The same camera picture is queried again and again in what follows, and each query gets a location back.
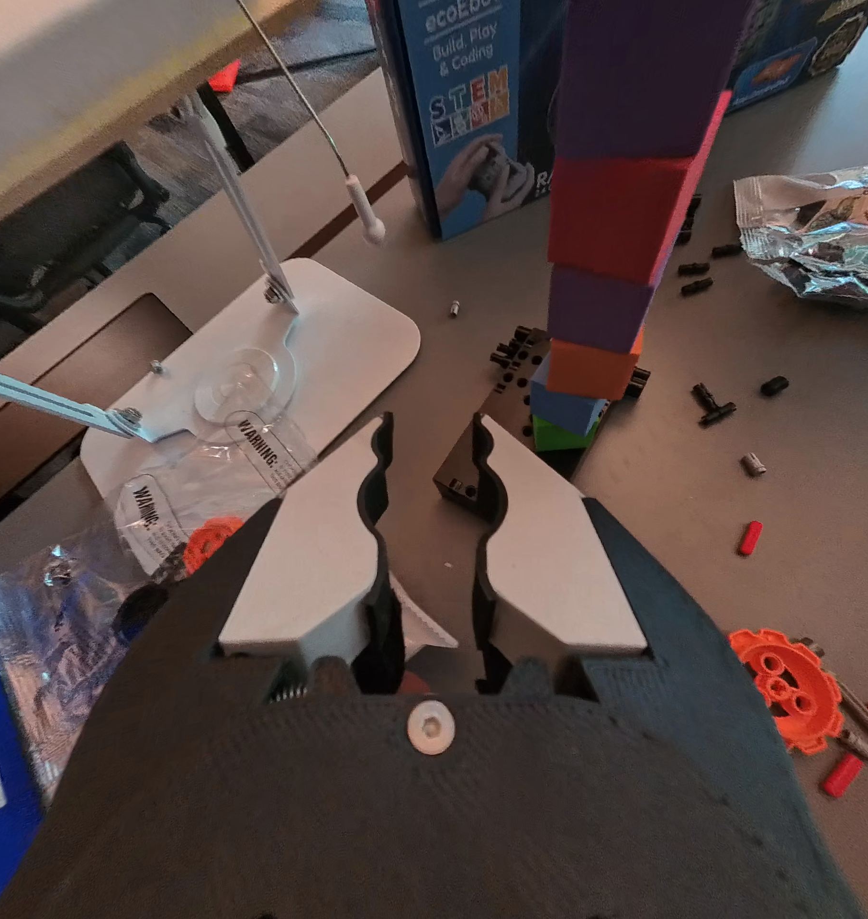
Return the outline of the grey axle rod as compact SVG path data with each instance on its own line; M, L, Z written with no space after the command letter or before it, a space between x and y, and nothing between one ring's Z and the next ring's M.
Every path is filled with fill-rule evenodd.
M839 690L842 707L868 734L868 706L855 695L844 681L836 675L833 676L833 679Z

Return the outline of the green foam cube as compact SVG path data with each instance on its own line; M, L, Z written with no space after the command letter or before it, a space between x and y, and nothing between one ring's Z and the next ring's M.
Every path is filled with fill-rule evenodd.
M587 450L592 446L600 425L601 419L593 423L586 434L578 435L533 415L532 435L534 450L538 454Z

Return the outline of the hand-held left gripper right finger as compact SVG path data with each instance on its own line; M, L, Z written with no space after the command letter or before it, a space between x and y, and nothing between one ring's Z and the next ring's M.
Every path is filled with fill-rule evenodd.
M487 679L523 659L550 673L586 657L634 658L648 641L578 488L490 415L475 415L473 627Z

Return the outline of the black T connector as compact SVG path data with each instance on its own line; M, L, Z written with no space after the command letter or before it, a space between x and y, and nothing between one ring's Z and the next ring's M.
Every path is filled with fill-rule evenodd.
M691 392L699 405L704 408L703 415L699 420L700 427L710 428L731 417L737 410L737 406L733 402L719 403L703 383L695 384Z

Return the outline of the light blue foam cube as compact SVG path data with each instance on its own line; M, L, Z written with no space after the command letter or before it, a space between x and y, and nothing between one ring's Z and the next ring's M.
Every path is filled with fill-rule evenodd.
M601 419L601 415L610 404L609 401L550 391L550 368L551 357L547 355L532 374L531 414L570 434L586 437L594 424Z

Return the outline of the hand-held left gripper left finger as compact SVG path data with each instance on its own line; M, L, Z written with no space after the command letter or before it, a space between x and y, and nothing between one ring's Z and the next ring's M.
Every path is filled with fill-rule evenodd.
M220 632L225 655L302 672L335 657L359 684L401 684L402 608L377 528L393 440L394 416L379 415L287 490Z

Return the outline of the orange plastic gear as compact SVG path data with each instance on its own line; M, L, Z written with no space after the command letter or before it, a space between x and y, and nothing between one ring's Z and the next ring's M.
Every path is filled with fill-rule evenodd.
M767 628L733 631L728 642L790 752L815 755L839 736L845 721L842 693L813 650Z

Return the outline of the orange foam cube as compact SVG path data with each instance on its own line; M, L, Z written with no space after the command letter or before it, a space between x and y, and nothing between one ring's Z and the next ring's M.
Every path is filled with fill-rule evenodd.
M552 339L546 388L590 399L624 397L644 346L645 329L625 353Z

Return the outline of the clear empty plastic bag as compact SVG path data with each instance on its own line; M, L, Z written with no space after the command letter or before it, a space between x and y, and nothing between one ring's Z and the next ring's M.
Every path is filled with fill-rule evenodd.
M237 411L209 440L148 465L113 496L118 535L146 575L193 571L222 539L317 463L286 414Z

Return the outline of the silver plastic parts bag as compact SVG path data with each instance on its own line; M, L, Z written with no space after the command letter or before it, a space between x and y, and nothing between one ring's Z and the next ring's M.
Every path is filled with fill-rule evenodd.
M748 260L802 300L868 314L868 166L734 181Z

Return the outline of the white book stand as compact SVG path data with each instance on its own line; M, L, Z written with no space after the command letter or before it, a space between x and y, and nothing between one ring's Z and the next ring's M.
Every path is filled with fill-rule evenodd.
M240 177L199 86L308 2L0 2L0 220L153 116L176 108L218 179L230 232L170 249L159 275L93 274L0 358L0 497L87 434L104 494L231 414L286 412L323 453L414 361L406 315L310 258L281 259L275 205L348 194L382 222L355 169L295 167L271 191Z

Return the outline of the red foam cube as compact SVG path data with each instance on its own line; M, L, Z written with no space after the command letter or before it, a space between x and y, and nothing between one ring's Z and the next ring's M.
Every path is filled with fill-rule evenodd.
M557 157L547 257L551 264L639 285L657 281L686 218L729 107L721 93L699 150L688 157Z

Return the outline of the clear bag with orange gear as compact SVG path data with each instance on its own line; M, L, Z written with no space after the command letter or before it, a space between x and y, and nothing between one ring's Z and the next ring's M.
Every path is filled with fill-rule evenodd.
M104 514L0 572L0 682L43 809L130 644L244 522L225 514L181 530L148 571L140 526Z

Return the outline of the purple foam cube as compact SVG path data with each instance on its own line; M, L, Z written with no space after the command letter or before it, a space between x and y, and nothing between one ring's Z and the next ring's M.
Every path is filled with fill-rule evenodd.
M566 160L695 155L726 88L746 1L572 1L557 96Z
M551 339L614 353L632 351L656 287L554 266L548 302Z

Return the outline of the black office chair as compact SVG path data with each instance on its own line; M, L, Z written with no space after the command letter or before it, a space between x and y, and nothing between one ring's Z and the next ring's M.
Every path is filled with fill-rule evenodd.
M143 226L169 230L170 194L124 142L0 220L0 324L32 334L50 299L93 274Z

